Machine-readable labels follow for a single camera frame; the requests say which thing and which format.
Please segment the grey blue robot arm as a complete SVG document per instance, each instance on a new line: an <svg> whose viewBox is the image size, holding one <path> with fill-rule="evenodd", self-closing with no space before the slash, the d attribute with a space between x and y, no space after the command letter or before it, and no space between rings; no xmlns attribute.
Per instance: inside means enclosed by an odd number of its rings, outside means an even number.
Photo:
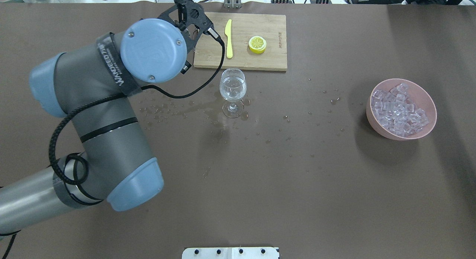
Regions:
<svg viewBox="0 0 476 259"><path fill-rule="evenodd" d="M126 211L156 196L164 181L129 97L177 76L188 51L173 21L150 18L34 67L31 93L73 123L84 151L57 158L51 142L49 166L1 189L1 237L104 200Z"/></svg>

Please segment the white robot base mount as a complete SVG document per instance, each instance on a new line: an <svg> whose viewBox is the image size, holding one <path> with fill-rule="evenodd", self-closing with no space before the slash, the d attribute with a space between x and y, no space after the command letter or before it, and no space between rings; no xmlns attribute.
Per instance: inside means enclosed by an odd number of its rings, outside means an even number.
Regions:
<svg viewBox="0 0 476 259"><path fill-rule="evenodd" d="M280 259L278 247L189 247L182 259Z"/></svg>

